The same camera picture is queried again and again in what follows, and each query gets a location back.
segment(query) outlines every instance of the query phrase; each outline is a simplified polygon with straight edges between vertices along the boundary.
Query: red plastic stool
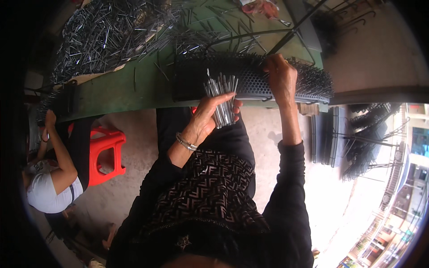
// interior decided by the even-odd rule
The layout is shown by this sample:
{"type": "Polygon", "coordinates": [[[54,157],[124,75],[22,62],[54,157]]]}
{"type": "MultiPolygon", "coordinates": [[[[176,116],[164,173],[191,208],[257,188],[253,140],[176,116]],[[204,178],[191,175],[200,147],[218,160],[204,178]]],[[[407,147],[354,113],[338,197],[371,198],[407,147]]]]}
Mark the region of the red plastic stool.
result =
{"type": "Polygon", "coordinates": [[[105,136],[91,139],[90,141],[88,186],[102,184],[116,175],[125,174],[125,167],[121,165],[121,146],[126,142],[125,134],[119,130],[108,130],[96,127],[91,131],[91,137],[98,132],[105,134],[105,136]],[[98,163],[97,158],[102,151],[110,148],[114,150],[115,168],[109,174],[105,174],[100,171],[101,165],[98,163]]]}

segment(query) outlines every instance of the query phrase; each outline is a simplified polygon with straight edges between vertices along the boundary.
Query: window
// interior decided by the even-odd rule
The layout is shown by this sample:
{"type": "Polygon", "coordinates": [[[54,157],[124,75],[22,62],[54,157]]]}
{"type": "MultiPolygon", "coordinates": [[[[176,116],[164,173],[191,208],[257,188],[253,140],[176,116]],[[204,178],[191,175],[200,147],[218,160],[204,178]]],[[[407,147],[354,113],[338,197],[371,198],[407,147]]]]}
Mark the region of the window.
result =
{"type": "Polygon", "coordinates": [[[390,235],[392,233],[392,229],[390,229],[390,227],[388,226],[384,226],[383,227],[383,232],[387,233],[388,235],[390,235]]]}
{"type": "Polygon", "coordinates": [[[429,130],[413,127],[413,141],[411,145],[411,152],[413,154],[419,154],[428,156],[428,145],[429,145],[429,130]]]}
{"type": "Polygon", "coordinates": [[[403,209],[404,209],[404,205],[402,205],[402,204],[399,204],[398,202],[396,203],[396,205],[393,207],[394,208],[394,210],[393,210],[393,214],[394,215],[396,215],[396,216],[398,216],[398,217],[400,217],[400,218],[402,218],[402,219],[405,219],[405,217],[406,217],[406,215],[407,215],[407,212],[405,212],[403,209]]]}
{"type": "Polygon", "coordinates": [[[428,175],[428,172],[427,172],[427,170],[424,170],[424,169],[422,169],[422,171],[420,172],[420,175],[419,175],[419,179],[421,179],[421,180],[426,180],[426,176],[428,175]]]}
{"type": "Polygon", "coordinates": [[[413,208],[411,209],[411,211],[414,215],[416,215],[417,217],[420,217],[420,215],[421,215],[420,211],[414,210],[413,208]]]}

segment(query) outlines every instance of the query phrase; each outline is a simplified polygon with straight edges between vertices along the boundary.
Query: green workbench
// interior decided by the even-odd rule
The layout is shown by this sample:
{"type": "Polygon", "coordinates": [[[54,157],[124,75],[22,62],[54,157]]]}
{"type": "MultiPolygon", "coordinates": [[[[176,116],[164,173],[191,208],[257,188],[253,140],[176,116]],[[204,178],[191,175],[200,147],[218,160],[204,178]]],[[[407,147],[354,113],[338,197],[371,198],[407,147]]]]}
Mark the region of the green workbench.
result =
{"type": "MultiPolygon", "coordinates": [[[[203,6],[194,7],[193,11],[196,16],[192,14],[190,28],[195,30],[203,30],[203,27],[199,22],[192,23],[205,18],[214,17],[215,14],[206,8],[206,6],[215,5],[221,6],[225,9],[234,8],[235,5],[231,0],[208,0],[203,6]]],[[[289,13],[286,10],[282,1],[278,2],[279,18],[284,21],[292,22],[289,13]]],[[[249,26],[248,17],[243,14],[239,9],[234,9],[228,13],[241,18],[244,23],[249,26]]],[[[238,28],[238,19],[232,16],[224,14],[224,18],[235,28],[238,28]]],[[[253,32],[259,32],[264,30],[276,30],[285,29],[286,26],[281,22],[273,19],[267,19],[265,16],[258,14],[257,17],[252,17],[255,23],[252,23],[253,32]]],[[[216,31],[225,30],[224,26],[217,19],[210,19],[210,25],[216,31]]],[[[274,45],[280,41],[285,33],[275,33],[262,35],[258,38],[261,45],[270,51],[274,45]]],[[[217,51],[226,51],[229,48],[229,44],[220,44],[214,48],[217,51]]],[[[259,46],[255,46],[251,53],[256,52],[257,54],[264,54],[264,50],[259,46]]],[[[297,57],[306,61],[311,62],[311,57],[307,50],[302,46],[298,37],[294,37],[288,42],[282,49],[278,51],[282,53],[284,57],[297,57]]],[[[311,50],[313,58],[316,61],[316,66],[322,68],[322,60],[320,53],[315,50],[311,50]]],[[[172,77],[174,64],[169,65],[174,61],[173,47],[167,46],[159,52],[159,62],[161,68],[167,74],[170,81],[164,77],[164,75],[154,65],[154,62],[158,61],[157,53],[147,56],[142,61],[138,60],[131,61],[125,65],[124,68],[116,72],[109,72],[90,81],[87,81],[78,86],[76,93],[79,95],[79,101],[77,104],[78,110],[64,120],[73,120],[77,118],[95,116],[100,114],[107,114],[113,112],[140,110],[145,108],[163,108],[163,107],[174,107],[174,106],[195,106],[197,101],[189,102],[173,102],[172,100],[172,77]]],[[[264,107],[275,107],[274,101],[244,101],[244,105],[253,106],[264,106],[264,107]]]]}

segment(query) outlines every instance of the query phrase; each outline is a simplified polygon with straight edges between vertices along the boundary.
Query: wrinkled hand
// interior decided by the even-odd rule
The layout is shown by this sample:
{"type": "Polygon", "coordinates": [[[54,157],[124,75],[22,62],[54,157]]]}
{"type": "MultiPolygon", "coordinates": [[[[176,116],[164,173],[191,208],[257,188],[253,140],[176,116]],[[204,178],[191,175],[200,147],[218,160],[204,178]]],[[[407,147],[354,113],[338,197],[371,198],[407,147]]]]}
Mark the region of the wrinkled hand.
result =
{"type": "Polygon", "coordinates": [[[263,70],[269,72],[268,83],[278,106],[295,105],[296,69],[281,54],[274,54],[266,59],[263,70]]]}
{"type": "MultiPolygon", "coordinates": [[[[195,146],[199,146],[216,127],[216,123],[212,117],[216,106],[230,100],[234,95],[234,92],[230,92],[212,98],[203,98],[189,125],[182,132],[182,137],[195,146]]],[[[233,108],[235,114],[240,112],[239,107],[241,106],[243,106],[243,102],[235,99],[233,108]]]]}
{"type": "Polygon", "coordinates": [[[55,127],[56,121],[57,121],[57,116],[54,114],[52,110],[48,110],[46,112],[46,117],[45,117],[46,128],[55,127]]]}

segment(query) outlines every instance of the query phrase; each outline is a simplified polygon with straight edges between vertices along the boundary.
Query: silver bracelet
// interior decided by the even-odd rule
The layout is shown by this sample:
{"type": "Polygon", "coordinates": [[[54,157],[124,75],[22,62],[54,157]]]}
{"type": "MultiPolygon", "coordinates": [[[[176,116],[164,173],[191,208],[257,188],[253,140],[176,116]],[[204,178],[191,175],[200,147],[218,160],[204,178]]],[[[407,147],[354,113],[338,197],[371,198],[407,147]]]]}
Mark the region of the silver bracelet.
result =
{"type": "Polygon", "coordinates": [[[185,148],[186,148],[186,149],[188,149],[188,150],[190,150],[190,151],[196,151],[196,150],[197,150],[197,148],[198,148],[198,146],[195,146],[195,145],[193,145],[193,144],[189,143],[188,141],[186,141],[186,140],[182,137],[182,134],[181,134],[180,132],[177,132],[177,133],[176,133],[176,139],[177,139],[177,141],[178,141],[181,145],[185,146],[185,148]]]}

